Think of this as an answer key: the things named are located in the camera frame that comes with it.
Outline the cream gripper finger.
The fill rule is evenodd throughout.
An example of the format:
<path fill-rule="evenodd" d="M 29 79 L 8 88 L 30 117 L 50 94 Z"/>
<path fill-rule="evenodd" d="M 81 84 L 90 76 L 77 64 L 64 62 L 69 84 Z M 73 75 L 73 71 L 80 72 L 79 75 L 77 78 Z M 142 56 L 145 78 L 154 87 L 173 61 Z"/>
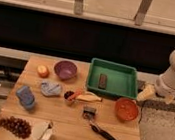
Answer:
<path fill-rule="evenodd" d="M 147 99 L 151 99 L 155 96 L 155 87 L 152 84 L 146 84 L 142 91 L 137 94 L 138 101 L 144 101 Z"/>
<path fill-rule="evenodd" d="M 165 97 L 165 103 L 166 104 L 170 104 L 171 102 L 173 102 L 174 98 L 175 98 L 175 96 L 172 95 L 172 94 L 167 96 L 167 97 Z"/>

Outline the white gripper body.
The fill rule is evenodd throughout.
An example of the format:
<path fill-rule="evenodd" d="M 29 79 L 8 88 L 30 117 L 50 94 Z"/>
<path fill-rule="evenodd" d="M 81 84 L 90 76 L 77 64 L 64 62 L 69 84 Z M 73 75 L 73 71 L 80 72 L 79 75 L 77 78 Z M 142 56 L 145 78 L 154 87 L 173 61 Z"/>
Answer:
<path fill-rule="evenodd" d="M 166 85 L 162 75 L 159 75 L 159 77 L 156 79 L 154 86 L 156 93 L 159 94 L 160 96 L 163 97 L 175 96 L 175 89 L 172 89 L 171 87 L 168 87 Z"/>

